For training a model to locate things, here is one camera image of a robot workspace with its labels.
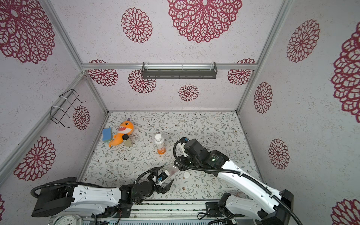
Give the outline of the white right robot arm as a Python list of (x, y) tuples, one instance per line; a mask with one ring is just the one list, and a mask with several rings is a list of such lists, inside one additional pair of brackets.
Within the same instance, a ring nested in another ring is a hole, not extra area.
[(279, 191), (262, 183), (236, 165), (220, 151), (208, 151), (196, 139), (184, 137), (173, 146), (175, 165), (180, 170), (194, 170), (212, 174), (233, 185), (249, 198), (239, 198), (230, 193), (221, 197), (217, 206), (225, 215), (224, 221), (245, 216), (263, 225), (287, 225), (290, 219), (302, 222), (293, 212), (293, 194)]

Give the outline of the white bottle orange base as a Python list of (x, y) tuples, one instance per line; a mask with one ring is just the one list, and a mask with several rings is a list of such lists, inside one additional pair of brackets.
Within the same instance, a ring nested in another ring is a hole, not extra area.
[(157, 146), (157, 152), (159, 155), (163, 155), (166, 153), (166, 147), (165, 147), (165, 144), (164, 144), (164, 137), (163, 137), (163, 140), (160, 141), (160, 142), (157, 142), (156, 140), (154, 140), (156, 146)]

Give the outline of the white round bottle cap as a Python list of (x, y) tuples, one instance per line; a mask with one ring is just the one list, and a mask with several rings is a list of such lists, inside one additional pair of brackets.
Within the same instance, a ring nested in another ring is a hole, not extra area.
[(157, 142), (160, 142), (160, 141), (163, 140), (163, 136), (162, 136), (161, 134), (156, 134), (156, 135), (155, 135), (155, 140), (156, 140)]

